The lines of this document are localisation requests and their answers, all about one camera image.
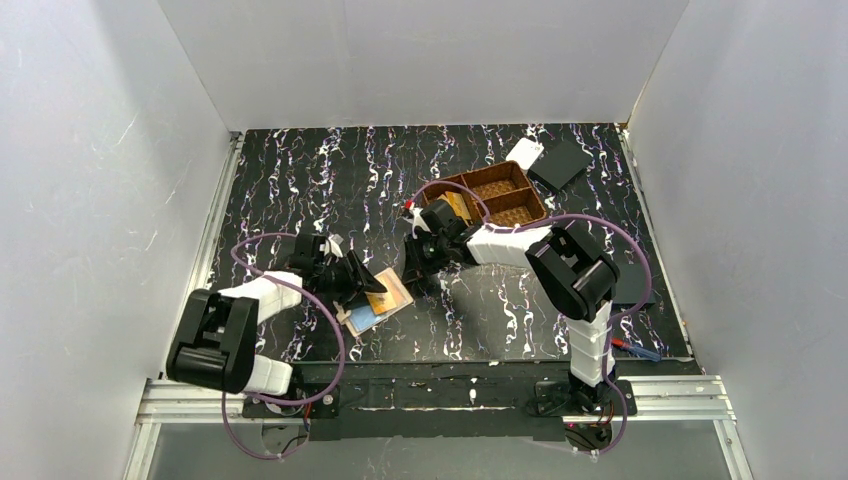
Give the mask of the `gold credit card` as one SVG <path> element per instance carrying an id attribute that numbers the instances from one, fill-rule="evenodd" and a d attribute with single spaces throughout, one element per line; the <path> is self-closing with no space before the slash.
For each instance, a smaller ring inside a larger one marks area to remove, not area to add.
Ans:
<path id="1" fill-rule="evenodd" d="M 445 201 L 466 224 L 470 225 L 473 222 L 473 217 L 461 193 L 446 191 L 438 199 Z"/>

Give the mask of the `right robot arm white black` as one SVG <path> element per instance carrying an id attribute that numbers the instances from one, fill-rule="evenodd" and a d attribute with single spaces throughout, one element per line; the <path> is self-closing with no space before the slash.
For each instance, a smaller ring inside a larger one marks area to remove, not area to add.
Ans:
<path id="1" fill-rule="evenodd" d="M 505 265 L 532 272 L 572 334 L 570 378 L 596 390 L 615 362 L 606 344 L 620 270 L 588 234 L 567 222 L 535 228 L 469 225 L 444 200 L 404 213 L 412 231 L 404 239 L 401 280 L 415 283 L 452 263 Z"/>

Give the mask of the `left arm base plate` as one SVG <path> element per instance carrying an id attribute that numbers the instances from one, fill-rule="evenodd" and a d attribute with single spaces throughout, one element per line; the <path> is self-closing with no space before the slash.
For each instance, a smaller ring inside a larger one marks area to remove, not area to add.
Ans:
<path id="1" fill-rule="evenodd" d="M 304 400 L 317 395 L 325 388 L 325 385 L 315 383 L 301 383 L 289 389 L 281 398 L 284 401 L 298 402 L 298 405 L 279 405 L 274 402 L 265 402 L 248 397 L 242 408 L 242 416 L 250 419 L 303 419 L 307 416 L 311 419 L 336 418 L 340 410 L 341 390 L 336 385 L 326 395 L 307 405 Z"/>

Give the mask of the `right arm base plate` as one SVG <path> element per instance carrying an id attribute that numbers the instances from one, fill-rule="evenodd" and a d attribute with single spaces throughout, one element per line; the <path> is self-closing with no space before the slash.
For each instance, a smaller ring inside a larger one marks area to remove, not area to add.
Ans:
<path id="1" fill-rule="evenodd" d="M 626 380 L 614 382 L 615 388 L 604 381 L 588 387 L 580 381 L 542 380 L 532 388 L 525 404 L 534 417 L 588 416 L 605 421 L 610 416 L 632 416 L 638 413 L 632 384 Z"/>

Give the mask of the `brown woven divided basket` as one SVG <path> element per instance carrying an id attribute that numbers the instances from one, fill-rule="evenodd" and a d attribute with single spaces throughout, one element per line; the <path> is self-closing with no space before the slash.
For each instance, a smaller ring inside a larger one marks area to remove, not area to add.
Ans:
<path id="1" fill-rule="evenodd" d="M 546 206 L 532 182 L 516 163 L 501 162 L 477 170 L 440 178 L 453 183 L 430 182 L 415 201 L 426 206 L 446 192 L 464 197 L 473 222 L 479 222 L 489 211 L 489 221 L 497 226 L 525 226 L 548 217 Z"/>

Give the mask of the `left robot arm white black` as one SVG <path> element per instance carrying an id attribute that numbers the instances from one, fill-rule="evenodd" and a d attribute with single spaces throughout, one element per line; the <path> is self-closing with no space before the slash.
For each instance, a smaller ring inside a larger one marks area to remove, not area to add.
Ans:
<path id="1" fill-rule="evenodd" d="M 295 369 L 257 354 L 259 325 L 307 300 L 330 322 L 342 344 L 341 327 L 329 303 L 347 305 L 366 294 L 382 295 L 388 290 L 355 252 L 342 252 L 334 239 L 308 233 L 292 238 L 293 250 L 281 267 L 254 268 L 253 279 L 246 283 L 217 291 L 199 288 L 188 295 L 165 363 L 169 379 L 290 407 L 321 400 L 335 389 L 343 362 L 318 393 L 299 400 L 287 398 Z"/>

